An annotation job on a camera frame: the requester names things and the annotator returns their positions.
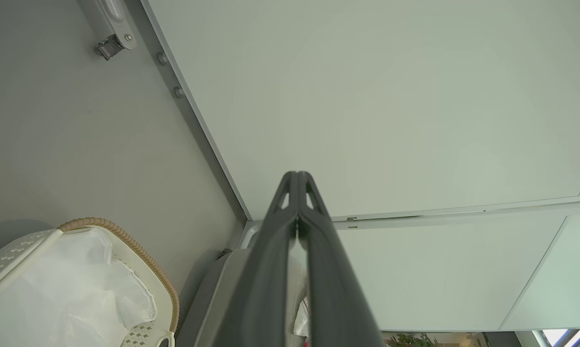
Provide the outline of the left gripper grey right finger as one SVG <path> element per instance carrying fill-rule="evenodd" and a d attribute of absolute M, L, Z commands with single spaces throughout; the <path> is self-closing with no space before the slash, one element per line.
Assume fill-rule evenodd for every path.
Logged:
<path fill-rule="evenodd" d="M 311 347 L 384 347 L 314 178 L 298 174 L 298 239 L 307 251 Z"/>

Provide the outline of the red shirt with white stripes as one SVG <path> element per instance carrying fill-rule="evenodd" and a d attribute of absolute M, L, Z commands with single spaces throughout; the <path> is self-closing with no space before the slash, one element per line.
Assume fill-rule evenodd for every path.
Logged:
<path fill-rule="evenodd" d="M 292 325 L 292 336 L 301 341 L 300 347 L 311 347 L 311 312 L 308 295 L 298 304 L 294 323 Z"/>

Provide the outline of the white sheer cloth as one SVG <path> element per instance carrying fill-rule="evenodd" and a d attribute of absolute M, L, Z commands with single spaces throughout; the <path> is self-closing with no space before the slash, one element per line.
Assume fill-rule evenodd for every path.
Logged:
<path fill-rule="evenodd" d="M 156 317 L 99 228 L 41 231 L 0 252 L 0 347 L 120 347 Z"/>

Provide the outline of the metal partition foot with caster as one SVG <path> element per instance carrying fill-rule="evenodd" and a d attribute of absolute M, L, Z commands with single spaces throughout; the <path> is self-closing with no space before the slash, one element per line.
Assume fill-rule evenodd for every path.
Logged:
<path fill-rule="evenodd" d="M 94 52 L 109 61 L 118 53 L 137 48 L 124 0 L 76 0 L 95 34 Z"/>

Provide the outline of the grey partition bottom rail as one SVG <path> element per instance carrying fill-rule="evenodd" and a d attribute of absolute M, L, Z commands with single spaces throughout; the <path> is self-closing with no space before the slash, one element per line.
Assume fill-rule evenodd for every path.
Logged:
<path fill-rule="evenodd" d="M 251 218 L 241 205 L 241 200 L 237 197 L 232 187 L 231 180 L 225 172 L 225 164 L 218 158 L 217 147 L 210 141 L 210 134 L 203 121 L 199 119 L 199 112 L 195 103 L 190 101 L 190 92 L 183 82 L 180 73 L 173 66 L 172 55 L 166 48 L 166 42 L 157 25 L 157 20 L 153 17 L 149 8 L 148 0 L 126 0 L 133 18 L 134 26 L 137 27 L 142 42 L 149 50 L 153 63 L 157 66 L 165 86 L 168 88 L 169 96 L 172 97 L 175 105 L 180 111 L 186 125 L 191 132 L 199 151 L 203 155 L 206 164 L 210 168 L 211 175 L 216 184 L 225 196 L 234 215 L 245 224 Z"/>

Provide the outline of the green potted plant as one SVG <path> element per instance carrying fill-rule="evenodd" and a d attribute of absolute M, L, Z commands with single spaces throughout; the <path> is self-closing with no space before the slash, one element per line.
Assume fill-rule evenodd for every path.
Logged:
<path fill-rule="evenodd" d="M 441 347 L 436 339 L 431 339 L 426 333 L 393 334 L 385 344 L 388 347 Z"/>

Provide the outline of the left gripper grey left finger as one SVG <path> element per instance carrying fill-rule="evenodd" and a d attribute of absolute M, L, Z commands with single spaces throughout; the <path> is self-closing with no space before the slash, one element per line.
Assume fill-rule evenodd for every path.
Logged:
<path fill-rule="evenodd" d="M 213 347 L 285 347 L 288 246 L 298 213 L 298 174 L 283 175 Z"/>

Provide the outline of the white basket with woven rim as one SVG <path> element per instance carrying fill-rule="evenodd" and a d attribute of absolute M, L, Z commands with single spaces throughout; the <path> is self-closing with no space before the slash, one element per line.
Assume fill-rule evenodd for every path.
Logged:
<path fill-rule="evenodd" d="M 50 230 L 55 230 L 58 235 L 61 235 L 75 233 L 89 227 L 99 228 L 106 233 L 113 246 L 113 257 L 135 272 L 151 292 L 157 305 L 156 319 L 133 328 L 120 347 L 161 347 L 164 343 L 168 347 L 175 347 L 175 331 L 179 316 L 179 299 L 176 290 L 153 257 L 129 233 L 109 220 L 97 218 L 71 220 Z M 22 242 L 34 233 L 9 242 L 0 249 L 0 252 L 6 250 L 14 242 Z"/>

